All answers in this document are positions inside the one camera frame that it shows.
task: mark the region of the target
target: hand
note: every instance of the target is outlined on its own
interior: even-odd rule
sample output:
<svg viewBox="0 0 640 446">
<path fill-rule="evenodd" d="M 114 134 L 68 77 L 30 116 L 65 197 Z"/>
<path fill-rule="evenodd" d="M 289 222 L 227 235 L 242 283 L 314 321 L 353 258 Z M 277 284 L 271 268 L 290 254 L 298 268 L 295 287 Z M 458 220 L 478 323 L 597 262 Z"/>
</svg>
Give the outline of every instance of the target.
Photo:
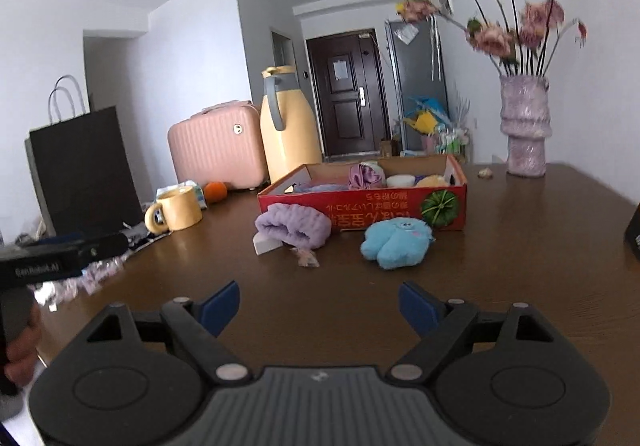
<svg viewBox="0 0 640 446">
<path fill-rule="evenodd" d="M 31 382 L 38 360 L 36 346 L 41 336 L 40 309 L 38 304 L 34 303 L 27 327 L 6 347 L 9 363 L 4 366 L 4 374 L 9 381 L 15 382 L 18 386 L 26 386 Z"/>
</svg>

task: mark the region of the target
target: purple vase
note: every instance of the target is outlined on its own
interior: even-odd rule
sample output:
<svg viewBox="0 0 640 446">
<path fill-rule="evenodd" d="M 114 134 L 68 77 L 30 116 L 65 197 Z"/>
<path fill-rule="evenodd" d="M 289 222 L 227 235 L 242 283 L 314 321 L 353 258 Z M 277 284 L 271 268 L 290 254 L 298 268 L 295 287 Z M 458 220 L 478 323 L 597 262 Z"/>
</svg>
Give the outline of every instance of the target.
<svg viewBox="0 0 640 446">
<path fill-rule="evenodd" d="M 509 136 L 507 172 L 520 177 L 543 177 L 546 173 L 545 139 L 551 137 L 551 114 L 546 77 L 500 78 L 502 123 Z"/>
</svg>

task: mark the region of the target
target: white block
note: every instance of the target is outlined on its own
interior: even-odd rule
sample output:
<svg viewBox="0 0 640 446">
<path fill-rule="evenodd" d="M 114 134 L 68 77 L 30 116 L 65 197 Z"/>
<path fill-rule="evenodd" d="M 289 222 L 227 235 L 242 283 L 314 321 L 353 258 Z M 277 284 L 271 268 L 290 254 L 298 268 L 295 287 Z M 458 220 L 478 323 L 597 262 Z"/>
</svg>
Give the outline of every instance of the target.
<svg viewBox="0 0 640 446">
<path fill-rule="evenodd" d="M 255 254 L 258 256 L 264 254 L 269 251 L 273 251 L 282 247 L 282 241 L 277 240 L 275 238 L 269 238 L 269 236 L 265 236 L 262 233 L 255 233 L 254 236 L 254 248 Z"/>
</svg>

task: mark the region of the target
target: mug handle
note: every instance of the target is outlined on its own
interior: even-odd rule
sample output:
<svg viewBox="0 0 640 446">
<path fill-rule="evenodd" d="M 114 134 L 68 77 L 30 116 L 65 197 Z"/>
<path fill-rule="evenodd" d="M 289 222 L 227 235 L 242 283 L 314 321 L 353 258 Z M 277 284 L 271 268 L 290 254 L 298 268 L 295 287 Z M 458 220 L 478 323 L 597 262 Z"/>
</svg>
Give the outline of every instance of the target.
<svg viewBox="0 0 640 446">
<path fill-rule="evenodd" d="M 155 203 L 153 206 L 149 207 L 149 209 L 145 213 L 145 225 L 146 228 L 151 231 L 154 235 L 161 235 L 165 231 L 169 230 L 169 226 L 167 223 L 157 223 L 156 222 L 156 213 L 160 211 L 162 215 L 162 204 Z"/>
</svg>

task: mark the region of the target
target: small shell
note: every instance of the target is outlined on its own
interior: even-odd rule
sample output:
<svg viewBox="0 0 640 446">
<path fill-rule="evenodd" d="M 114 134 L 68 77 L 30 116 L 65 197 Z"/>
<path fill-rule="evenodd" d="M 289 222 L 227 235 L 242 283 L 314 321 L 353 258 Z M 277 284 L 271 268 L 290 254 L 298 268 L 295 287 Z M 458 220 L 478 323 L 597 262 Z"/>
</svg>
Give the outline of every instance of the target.
<svg viewBox="0 0 640 446">
<path fill-rule="evenodd" d="M 484 168 L 478 172 L 478 177 L 481 179 L 492 179 L 494 177 L 494 172 L 489 168 Z"/>
</svg>

